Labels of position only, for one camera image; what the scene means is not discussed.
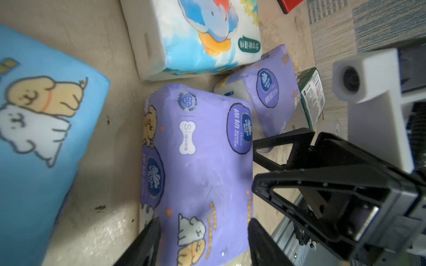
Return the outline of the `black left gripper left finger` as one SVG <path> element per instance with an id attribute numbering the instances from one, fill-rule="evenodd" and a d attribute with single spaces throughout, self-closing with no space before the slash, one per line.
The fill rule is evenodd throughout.
<path id="1" fill-rule="evenodd" d="M 114 266 L 155 266 L 160 237 L 160 219 L 154 218 L 114 263 Z"/>

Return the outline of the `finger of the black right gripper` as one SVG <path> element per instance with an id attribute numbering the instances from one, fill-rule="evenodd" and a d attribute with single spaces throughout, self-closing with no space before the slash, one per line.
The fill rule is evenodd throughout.
<path id="1" fill-rule="evenodd" d="M 333 222 L 313 218 L 292 202 L 277 194 L 276 188 L 306 188 L 354 196 L 383 205 L 392 189 L 387 175 L 367 164 L 331 166 L 299 170 L 273 171 L 258 174 L 254 178 L 253 193 L 290 218 L 295 224 L 305 227 L 317 239 L 341 239 Z"/>
<path id="2" fill-rule="evenodd" d="M 315 132 L 300 128 L 253 142 L 253 161 L 268 171 L 304 168 Z"/>

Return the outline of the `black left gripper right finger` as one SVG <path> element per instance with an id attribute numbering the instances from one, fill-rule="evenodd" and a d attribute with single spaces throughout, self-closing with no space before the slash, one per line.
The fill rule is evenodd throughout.
<path id="1" fill-rule="evenodd" d="M 248 223 L 248 243 L 253 266 L 293 266 L 293 263 L 255 218 Z"/>

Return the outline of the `green white box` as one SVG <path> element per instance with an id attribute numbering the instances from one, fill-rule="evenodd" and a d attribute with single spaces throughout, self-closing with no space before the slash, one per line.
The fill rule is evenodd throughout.
<path id="1" fill-rule="evenodd" d="M 314 130 L 325 107 L 321 76 L 316 66 L 299 72 L 296 76 L 308 127 Z"/>

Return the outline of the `purple tissue pack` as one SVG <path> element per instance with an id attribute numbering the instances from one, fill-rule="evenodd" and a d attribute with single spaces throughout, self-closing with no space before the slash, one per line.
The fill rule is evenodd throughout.
<path id="1" fill-rule="evenodd" d="M 139 227 L 159 218 L 160 266 L 223 266 L 253 217 L 251 104 L 166 85 L 145 102 Z"/>
<path id="2" fill-rule="evenodd" d="M 218 83 L 214 93 L 249 102 L 230 109 L 228 139 L 238 154 L 248 152 L 252 141 L 282 134 L 300 103 L 296 74 L 285 45 Z"/>

